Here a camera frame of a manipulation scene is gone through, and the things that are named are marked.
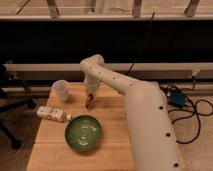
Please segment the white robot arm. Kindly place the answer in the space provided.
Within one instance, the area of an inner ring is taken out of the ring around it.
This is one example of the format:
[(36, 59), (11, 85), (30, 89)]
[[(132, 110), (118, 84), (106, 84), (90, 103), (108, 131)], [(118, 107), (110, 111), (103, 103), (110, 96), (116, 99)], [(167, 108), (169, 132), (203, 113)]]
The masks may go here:
[(166, 97), (158, 83), (106, 69), (101, 55), (82, 60), (80, 68), (87, 93), (104, 82), (124, 95), (135, 171), (184, 171)]

